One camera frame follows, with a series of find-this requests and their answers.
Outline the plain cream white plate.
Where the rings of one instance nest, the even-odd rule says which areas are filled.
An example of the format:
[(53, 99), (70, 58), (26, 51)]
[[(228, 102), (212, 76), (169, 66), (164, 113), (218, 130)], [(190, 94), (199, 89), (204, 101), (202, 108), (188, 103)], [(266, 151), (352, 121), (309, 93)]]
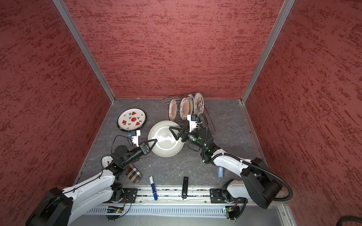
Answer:
[(176, 140), (169, 130), (170, 127), (180, 128), (173, 121), (160, 121), (156, 123), (149, 131), (148, 140), (157, 139), (152, 152), (160, 157), (172, 157), (177, 155), (183, 148), (184, 143), (181, 139)]

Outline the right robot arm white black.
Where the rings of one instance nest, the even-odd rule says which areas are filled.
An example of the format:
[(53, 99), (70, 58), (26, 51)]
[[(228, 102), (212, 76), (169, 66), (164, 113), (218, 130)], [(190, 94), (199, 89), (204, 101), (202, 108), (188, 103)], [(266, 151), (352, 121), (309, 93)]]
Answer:
[(231, 180), (224, 189), (225, 199), (247, 198), (259, 207), (266, 209), (275, 202), (292, 199), (293, 190), (282, 178), (270, 172), (266, 163), (260, 159), (253, 160), (230, 154), (214, 143), (214, 138), (207, 128), (198, 132), (189, 132), (177, 127), (169, 127), (175, 140), (189, 142), (200, 148), (203, 163), (222, 167), (240, 176), (241, 180)]

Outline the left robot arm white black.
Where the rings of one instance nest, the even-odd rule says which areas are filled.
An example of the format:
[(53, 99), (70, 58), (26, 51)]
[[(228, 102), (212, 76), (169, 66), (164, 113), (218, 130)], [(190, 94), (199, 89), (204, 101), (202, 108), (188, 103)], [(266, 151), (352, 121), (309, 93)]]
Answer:
[(148, 140), (132, 150), (118, 146), (112, 161), (100, 173), (79, 184), (64, 189), (53, 188), (46, 193), (26, 221), (27, 226), (68, 226), (97, 205), (116, 198), (122, 192), (117, 182), (131, 163), (147, 155), (157, 139)]

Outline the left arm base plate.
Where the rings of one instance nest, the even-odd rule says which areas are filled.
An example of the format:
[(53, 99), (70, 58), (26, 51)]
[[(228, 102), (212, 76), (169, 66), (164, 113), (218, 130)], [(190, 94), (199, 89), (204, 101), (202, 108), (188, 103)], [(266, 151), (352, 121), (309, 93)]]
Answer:
[(135, 203), (137, 188), (117, 188), (110, 201), (112, 203)]

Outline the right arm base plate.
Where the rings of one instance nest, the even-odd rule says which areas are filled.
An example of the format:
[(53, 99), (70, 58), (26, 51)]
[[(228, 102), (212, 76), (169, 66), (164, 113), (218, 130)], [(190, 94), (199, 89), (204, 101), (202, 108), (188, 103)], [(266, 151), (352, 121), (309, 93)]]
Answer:
[(209, 190), (211, 203), (244, 204), (245, 198), (233, 198), (225, 189), (211, 188)]

